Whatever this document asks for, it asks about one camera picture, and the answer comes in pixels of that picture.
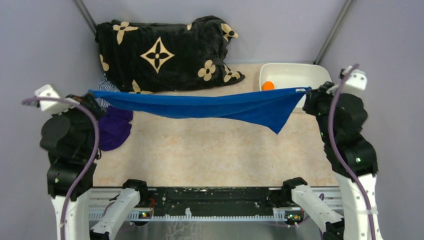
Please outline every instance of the black pillow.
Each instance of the black pillow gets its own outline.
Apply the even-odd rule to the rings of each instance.
[[[113,20],[96,30],[103,70],[122,92],[210,89],[245,78],[224,63],[238,34],[215,16],[188,25]]]

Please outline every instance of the floor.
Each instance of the floor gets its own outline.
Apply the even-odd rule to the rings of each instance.
[[[168,95],[223,96],[259,90],[262,64],[230,65],[246,75],[242,82],[208,90]],[[95,186],[121,186],[127,179],[149,186],[281,186],[302,177],[311,186],[335,186],[317,122],[292,113],[282,131],[221,119],[170,119],[135,112],[129,138],[103,152]]]

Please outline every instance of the white bowl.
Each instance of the white bowl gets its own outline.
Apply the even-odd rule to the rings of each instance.
[[[267,63],[262,66],[259,74],[259,89],[265,82],[272,82],[275,89],[296,87],[318,88],[326,81],[331,82],[329,72],[319,65],[303,63]],[[303,113],[306,96],[297,103],[293,112]]]

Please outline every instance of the metal pole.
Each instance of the metal pole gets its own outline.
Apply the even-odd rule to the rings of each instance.
[[[94,35],[96,35],[96,22],[94,21],[93,17],[91,16],[89,10],[87,9],[86,5],[84,4],[83,0],[72,0],[75,4],[76,8],[78,9],[81,16],[84,18],[85,22],[87,23],[90,30],[93,32]]]
[[[339,32],[340,27],[342,26],[342,23],[346,19],[346,16],[347,16],[349,10],[352,8],[354,3],[356,3],[356,1],[357,0],[347,0],[344,3],[344,6],[341,9],[341,12],[337,17],[337,20],[335,21],[335,24],[332,27],[330,34],[328,35],[327,39],[325,40],[325,43],[322,46],[321,50],[319,51],[319,54],[316,57],[316,60],[313,62],[313,64],[315,64],[315,65],[321,64],[321,62],[323,61],[323,58],[325,57],[325,55],[329,51],[331,44],[333,43],[334,39],[336,38],[336,35]]]

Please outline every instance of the blue cloth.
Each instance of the blue cloth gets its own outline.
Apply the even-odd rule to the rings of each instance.
[[[169,96],[92,90],[112,106],[173,119],[225,118],[259,124],[278,134],[310,87],[256,91],[227,96]]]

